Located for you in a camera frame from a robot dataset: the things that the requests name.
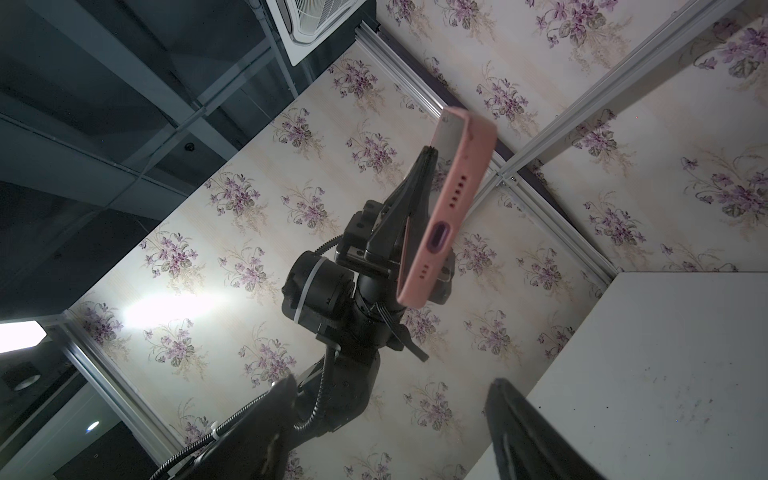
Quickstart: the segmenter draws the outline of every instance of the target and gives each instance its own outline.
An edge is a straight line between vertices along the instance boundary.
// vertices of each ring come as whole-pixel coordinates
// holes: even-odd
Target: ceiling air conditioner
[[[296,66],[365,0],[266,0],[288,59]]]

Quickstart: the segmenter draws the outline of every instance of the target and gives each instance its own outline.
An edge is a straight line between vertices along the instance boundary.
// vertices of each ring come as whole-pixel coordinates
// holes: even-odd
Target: cable
[[[344,238],[343,235],[339,235],[338,237],[334,237],[327,242],[325,242],[323,245],[320,245],[320,248],[315,250],[316,255],[323,255],[325,252],[330,250],[332,247],[335,247],[341,239]]]
[[[381,302],[376,302],[373,304],[373,308],[376,309],[376,311],[379,312],[379,315],[384,320],[384,323],[389,327],[389,331],[392,332],[392,335],[397,338],[397,340],[400,341],[400,343],[403,344],[405,348],[407,348],[412,354],[416,355],[416,357],[419,358],[422,362],[426,362],[429,360],[429,355],[427,353],[420,349],[414,342],[411,336],[407,331],[403,332],[403,335],[399,335],[397,333],[398,331],[398,325],[399,323],[395,321],[394,318],[392,318],[392,314],[387,310],[386,306],[384,306]]]
[[[330,397],[331,385],[333,383],[333,360],[336,356],[336,349],[332,346],[326,346],[326,358],[323,361],[323,372],[320,374],[320,388],[317,390],[317,399],[312,414],[305,422],[299,422],[293,426],[297,433],[305,433],[317,425],[322,418],[321,414],[325,412],[328,398]]]
[[[256,405],[259,400],[261,400],[267,393],[269,393],[269,390],[262,393],[261,395],[257,396],[254,400],[251,400],[247,405],[245,405],[242,409],[238,410],[234,415],[232,415],[230,418],[224,420],[221,425],[219,425],[216,428],[217,434],[219,436],[227,433],[227,431],[230,429],[230,425],[237,420],[239,417],[241,417],[249,408]],[[178,453],[170,457],[168,460],[165,461],[163,465],[160,466],[160,468],[157,469],[157,471],[149,478],[149,480],[159,480],[164,474],[168,472],[168,470],[171,470],[174,465],[176,465],[181,460],[184,460],[189,455],[192,455],[197,450],[202,449],[204,446],[209,445],[211,442],[213,442],[214,436],[210,433],[205,435],[204,437],[200,437],[196,442],[190,443],[183,449],[181,449]]]
[[[325,242],[320,248],[315,250],[315,253],[318,255],[322,255],[326,251],[328,251],[331,247],[338,244],[338,242],[341,241],[342,235],[339,235],[338,237],[332,238],[331,240],[328,240]],[[317,399],[315,400],[315,407],[312,410],[312,414],[310,414],[310,417],[305,422],[299,422],[293,426],[293,429],[298,433],[304,433],[311,428],[315,427],[317,422],[322,418],[321,412],[323,412],[326,408],[326,404],[328,403],[328,398],[330,397],[330,390],[333,383],[333,360],[336,357],[336,349],[334,349],[331,346],[326,347],[326,356],[323,360],[323,371],[320,373],[320,387],[317,390]],[[248,411],[252,406],[256,405],[259,400],[261,400],[267,393],[269,393],[269,390],[262,393],[261,395],[257,396],[254,400],[251,400],[247,405],[245,405],[242,409],[238,410],[234,413],[230,418],[224,420],[221,422],[221,425],[216,427],[216,433],[217,436],[222,436],[225,433],[227,433],[235,421],[239,419],[245,412]],[[204,437],[199,438],[196,442],[190,443],[183,449],[181,449],[178,453],[170,457],[168,460],[165,461],[163,465],[160,466],[160,468],[157,469],[157,471],[150,477],[149,480],[159,480],[160,477],[162,477],[164,474],[166,474],[171,468],[174,467],[178,462],[185,459],[189,455],[195,453],[197,450],[202,449],[204,446],[209,445],[211,442],[215,441],[213,434],[209,433],[205,435]]]

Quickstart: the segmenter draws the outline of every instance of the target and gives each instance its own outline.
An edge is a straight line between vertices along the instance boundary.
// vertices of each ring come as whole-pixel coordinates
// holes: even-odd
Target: bright light
[[[125,326],[148,328],[174,319],[194,319],[210,312],[219,298],[213,295],[155,295],[149,296],[125,311]]]
[[[43,327],[34,320],[0,323],[0,353],[35,346],[45,338],[45,335]]]

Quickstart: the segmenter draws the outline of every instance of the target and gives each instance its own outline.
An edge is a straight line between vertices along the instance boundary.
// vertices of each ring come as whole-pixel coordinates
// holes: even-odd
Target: ceiling light
[[[37,382],[41,375],[31,362],[21,362],[8,368],[2,374],[2,381],[14,392],[20,392]]]
[[[0,353],[35,346],[45,338],[45,335],[43,327],[34,320],[0,323]]]

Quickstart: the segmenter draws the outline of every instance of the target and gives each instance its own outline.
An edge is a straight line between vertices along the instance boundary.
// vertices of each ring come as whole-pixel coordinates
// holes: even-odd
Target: purple flower pattern
[[[768,167],[759,154],[763,147],[748,147],[732,160],[724,152],[707,152],[704,161],[715,170],[709,176],[699,160],[680,159],[683,171],[693,178],[684,193],[693,191],[699,201],[720,206],[730,226],[741,226],[745,240],[756,228],[768,227]]]
[[[364,131],[366,123],[363,121],[355,136],[346,141],[347,148],[352,149],[352,161],[360,173],[373,170],[373,178],[381,188],[397,187],[406,176],[402,162],[395,160],[397,150],[389,145],[389,137]]]
[[[200,347],[192,344],[190,319],[175,320],[167,325],[160,325],[144,331],[144,339],[152,345],[148,359],[154,357],[158,363],[169,363],[174,368],[173,374],[180,375],[189,381],[189,371],[195,368],[204,377],[208,365],[200,353]]]
[[[740,80],[736,91],[755,90],[755,99],[768,107],[768,17],[746,17],[744,23],[735,18],[722,18],[706,33],[690,43],[680,56],[684,64],[712,71],[718,65],[728,66],[728,75]]]
[[[323,203],[326,191],[321,187],[311,187],[310,182],[311,180],[306,182],[301,190],[292,189],[282,197],[283,205],[289,210],[288,221],[296,225],[306,225],[312,230],[312,235],[335,235],[339,231],[339,223],[332,217],[333,212],[326,211]]]
[[[589,284],[589,296],[600,299],[603,296],[603,289],[593,282],[585,272],[581,272],[581,278]]]
[[[442,71],[440,71],[440,60],[436,57],[424,57],[424,66],[432,77],[435,77],[440,84],[448,91],[456,95],[456,89],[445,78]]]
[[[706,249],[704,252],[695,254],[693,247],[686,247],[681,244],[675,244],[668,247],[663,243],[660,245],[661,253],[667,257],[667,264],[661,267],[665,272],[738,272],[732,263],[722,263],[720,258],[715,255],[717,250]]]
[[[400,85],[395,84],[395,91],[400,95],[400,108],[405,108],[406,110],[418,111],[421,114],[422,119],[429,118],[429,114],[424,111],[421,105],[417,104],[413,100],[413,97],[411,97],[410,95],[402,91],[402,89],[400,88]]]
[[[626,177],[629,169],[634,166],[630,160],[633,154],[622,152],[624,145],[616,143],[614,132],[608,123],[615,118],[614,112],[605,108],[594,121],[585,121],[576,127],[568,135],[568,140],[574,147],[588,151],[593,157],[592,161],[602,166],[606,173],[609,167],[616,165],[621,167]]]
[[[491,16],[490,9],[484,9],[476,0],[434,0],[435,5],[442,10],[442,20],[446,26],[458,27],[461,25],[470,38],[483,43],[480,38],[485,31],[491,40],[495,41],[494,28],[496,20]]]
[[[296,153],[307,160],[310,158],[310,150],[314,150],[318,158],[323,157],[323,138],[310,130],[310,124],[307,121],[309,115],[306,108],[293,107],[283,111],[270,122],[275,129],[273,141],[291,145],[296,148]]]
[[[253,329],[253,346],[244,345],[237,352],[241,359],[248,361],[243,371],[250,378],[253,388],[260,386],[261,382],[267,382],[269,386],[284,379],[291,374],[290,367],[296,366],[296,360],[288,355],[286,349],[289,344],[261,336],[265,325],[266,322]]]
[[[288,462],[286,463],[286,472],[283,475],[283,480],[312,480],[312,478],[304,472],[304,467],[301,466],[301,460],[296,450],[288,452]]]
[[[518,205],[518,202],[515,198],[512,198],[511,195],[505,193],[504,191],[498,192],[498,205],[504,208],[515,209],[518,212],[520,218],[526,218],[525,210],[523,210],[523,208]]]
[[[531,286],[541,287],[547,296],[566,295],[573,300],[571,283],[563,277],[554,258],[558,255],[553,249],[539,248],[535,252],[526,251],[518,258],[518,266],[525,271],[525,281]]]
[[[464,321],[464,328],[472,334],[472,346],[482,352],[490,352],[493,356],[507,362],[515,357],[520,363],[522,351],[507,333],[504,319],[507,316],[501,310],[488,310]]]
[[[194,408],[194,399],[187,400],[183,405],[179,404],[177,409],[177,424],[174,426],[174,430],[181,435],[184,439],[184,445],[192,445],[197,440],[200,440],[205,435],[210,433],[211,422],[205,416],[196,416],[189,413],[190,409]],[[193,457],[200,456],[206,447],[197,450],[192,454]]]
[[[413,0],[387,0],[386,11],[395,19],[398,27],[405,22],[411,35],[418,39],[422,36],[429,38],[432,26],[429,24],[429,17],[424,13],[424,0],[417,1],[420,2],[418,6]]]
[[[224,281],[233,288],[244,288],[250,294],[248,297],[257,299],[259,304],[265,297],[270,297],[275,303],[278,292],[277,284],[272,280],[273,274],[264,271],[264,254],[261,248],[246,244],[240,252],[229,250],[219,258],[219,266],[227,271]]]
[[[190,240],[191,237],[181,233],[160,230],[154,231],[139,243],[139,248],[145,252],[143,266],[152,271],[152,278],[166,273],[169,277],[168,287],[176,293],[182,290],[195,293],[196,288],[203,286],[200,272],[205,265],[194,264],[197,252],[190,247]]]
[[[565,348],[565,344],[574,335],[574,329],[570,326],[553,325],[548,332],[542,332],[537,341],[544,345],[544,355],[549,360],[554,360]]]
[[[504,283],[501,268],[503,263],[495,263],[496,252],[488,246],[488,240],[479,233],[463,233],[457,242],[456,266],[458,274],[469,272],[481,288],[491,287],[497,292]]]
[[[402,316],[401,323],[408,327],[413,341],[420,346],[428,347],[432,355],[439,358],[447,348],[445,331],[438,330],[440,317],[435,315],[428,306],[419,310],[408,308]]]
[[[219,216],[231,212],[232,224],[245,234],[246,227],[261,233],[266,226],[265,209],[267,204],[259,204],[261,194],[253,188],[253,178],[243,174],[220,172],[209,178],[204,184],[210,190],[210,202]]]
[[[328,67],[328,72],[333,75],[333,87],[342,98],[352,95],[360,110],[368,108],[379,113],[379,109],[384,106],[384,87],[376,88],[379,79],[371,73],[370,65],[361,60],[341,58]]]
[[[430,427],[440,436],[462,436],[462,426],[453,414],[445,392],[448,386],[443,382],[428,382],[424,388],[414,387],[409,393],[404,393],[406,404],[412,409],[411,422],[421,427]]]
[[[506,78],[494,77],[491,62],[482,69],[483,83],[475,89],[482,96],[485,108],[493,118],[506,118],[509,127],[518,135],[534,137],[538,134],[537,111],[526,111],[528,99],[518,91],[518,84]]]
[[[380,391],[378,387],[373,387],[371,398],[368,399],[368,406],[362,414],[368,420],[373,420],[374,416],[378,417],[379,420],[384,419],[384,392]]]
[[[374,452],[368,455],[368,458],[357,458],[355,463],[344,467],[344,475],[347,478],[355,478],[357,468],[360,480],[392,480],[392,473],[389,471],[389,463],[392,457],[387,452],[381,455]]]
[[[536,27],[540,35],[547,38],[549,48],[555,48],[560,40],[570,41],[571,60],[576,61],[583,71],[590,71],[594,63],[603,68],[612,68],[628,52],[629,43],[621,36],[621,30],[629,25],[632,17],[622,24],[608,22],[604,12],[611,13],[618,0],[525,0],[530,8],[546,8],[543,15],[536,16]],[[591,54],[591,61],[585,54]]]
[[[590,211],[589,223],[594,228],[594,234],[599,237],[609,237],[614,252],[624,257],[636,269],[647,270],[647,255],[653,252],[643,249],[640,245],[646,241],[645,236],[637,229],[641,224],[626,210],[616,208],[611,203],[615,192],[598,195],[597,202],[587,202],[584,208]]]
[[[113,360],[120,356],[127,362],[129,350],[126,343],[131,336],[118,337],[123,329],[123,323],[115,318],[115,311],[117,309],[106,303],[85,301],[78,305],[74,313],[79,318],[83,330],[107,356]]]
[[[464,465],[451,464],[431,470],[429,474],[420,477],[419,480],[464,480],[468,473],[469,470]]]

